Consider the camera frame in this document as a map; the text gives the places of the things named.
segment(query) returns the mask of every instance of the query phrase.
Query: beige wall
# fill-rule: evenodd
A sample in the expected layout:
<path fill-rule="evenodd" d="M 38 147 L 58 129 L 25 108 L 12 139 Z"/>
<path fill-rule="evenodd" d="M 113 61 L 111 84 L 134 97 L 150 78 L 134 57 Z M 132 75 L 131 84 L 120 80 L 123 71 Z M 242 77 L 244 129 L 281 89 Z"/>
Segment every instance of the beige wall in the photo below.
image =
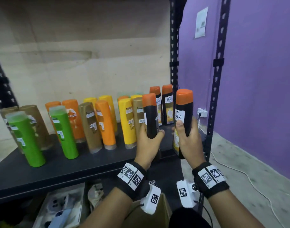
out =
<path fill-rule="evenodd" d="M 168 0 L 0 2 L 0 62 L 20 106 L 169 84 Z M 0 117 L 0 140 L 10 138 Z"/>

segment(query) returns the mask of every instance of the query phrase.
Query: purple wall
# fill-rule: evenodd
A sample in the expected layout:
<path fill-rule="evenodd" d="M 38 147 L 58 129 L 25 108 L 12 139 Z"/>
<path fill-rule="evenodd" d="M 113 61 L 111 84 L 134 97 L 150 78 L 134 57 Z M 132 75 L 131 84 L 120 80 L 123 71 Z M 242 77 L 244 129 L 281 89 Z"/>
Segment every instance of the purple wall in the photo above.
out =
<path fill-rule="evenodd" d="M 179 85 L 195 109 L 209 107 L 220 4 L 188 0 L 184 11 Z M 207 6 L 206 36 L 193 39 Z M 215 130 L 290 179 L 290 0 L 232 0 L 224 58 Z"/>

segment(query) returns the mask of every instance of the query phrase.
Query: hand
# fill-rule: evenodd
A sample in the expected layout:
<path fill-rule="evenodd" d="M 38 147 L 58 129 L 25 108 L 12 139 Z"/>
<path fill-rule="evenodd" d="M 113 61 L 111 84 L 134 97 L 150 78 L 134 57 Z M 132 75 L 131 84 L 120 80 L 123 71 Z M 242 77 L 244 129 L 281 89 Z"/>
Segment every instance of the hand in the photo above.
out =
<path fill-rule="evenodd" d="M 185 134 L 185 128 L 181 120 L 176 122 L 176 129 L 179 136 L 181 152 L 192 169 L 195 169 L 203 162 L 206 162 L 196 118 L 192 118 L 192 129 L 190 130 L 188 137 Z"/>
<path fill-rule="evenodd" d="M 158 153 L 165 132 L 160 130 L 154 139 L 150 139 L 147 137 L 145 126 L 145 123 L 143 123 L 140 129 L 134 161 L 147 170 Z"/>

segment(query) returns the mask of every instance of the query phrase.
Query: qr code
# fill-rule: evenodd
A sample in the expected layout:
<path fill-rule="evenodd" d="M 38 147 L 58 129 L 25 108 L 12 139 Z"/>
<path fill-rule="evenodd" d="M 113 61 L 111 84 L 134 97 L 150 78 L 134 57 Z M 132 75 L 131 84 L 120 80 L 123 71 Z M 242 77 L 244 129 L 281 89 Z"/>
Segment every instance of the qr code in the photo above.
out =
<path fill-rule="evenodd" d="M 134 175 L 134 171 L 128 168 L 124 175 L 130 179 Z"/>
<path fill-rule="evenodd" d="M 180 191 L 181 197 L 187 197 L 187 193 L 186 193 L 186 189 L 185 188 L 180 188 L 179 191 Z"/>
<path fill-rule="evenodd" d="M 212 170 L 210 170 L 210 172 L 215 178 L 220 177 L 220 174 L 216 169 L 212 169 Z"/>
<path fill-rule="evenodd" d="M 136 186 L 138 186 L 138 184 L 140 183 L 140 181 L 141 181 L 141 178 L 136 174 L 135 176 L 134 176 L 134 178 L 132 179 L 132 182 L 136 185 Z"/>
<path fill-rule="evenodd" d="M 202 180 L 205 182 L 205 184 L 208 184 L 212 181 L 212 178 L 209 176 L 208 173 L 205 173 L 201 176 Z"/>
<path fill-rule="evenodd" d="M 121 174 L 124 173 L 126 169 L 127 169 L 127 166 L 124 166 L 121 170 Z"/>
<path fill-rule="evenodd" d="M 158 202 L 158 198 L 159 198 L 158 195 L 153 194 L 153 195 L 152 195 L 152 198 L 151 198 L 150 201 L 151 201 L 152 203 L 156 204 L 156 203 Z"/>
<path fill-rule="evenodd" d="M 218 171 L 222 176 L 224 176 L 223 173 L 222 173 L 219 169 L 217 169 L 217 171 Z"/>

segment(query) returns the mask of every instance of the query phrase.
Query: power outlet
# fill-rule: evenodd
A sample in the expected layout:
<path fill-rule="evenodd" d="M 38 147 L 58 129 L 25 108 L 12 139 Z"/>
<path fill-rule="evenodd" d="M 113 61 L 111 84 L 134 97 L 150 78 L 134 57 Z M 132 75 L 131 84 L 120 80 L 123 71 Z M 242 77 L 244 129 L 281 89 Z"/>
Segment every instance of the power outlet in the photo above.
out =
<path fill-rule="evenodd" d="M 198 108 L 197 110 L 197 115 L 199 115 L 199 113 L 201 114 L 201 118 L 207 118 L 207 110 L 202 109 L 202 108 Z"/>

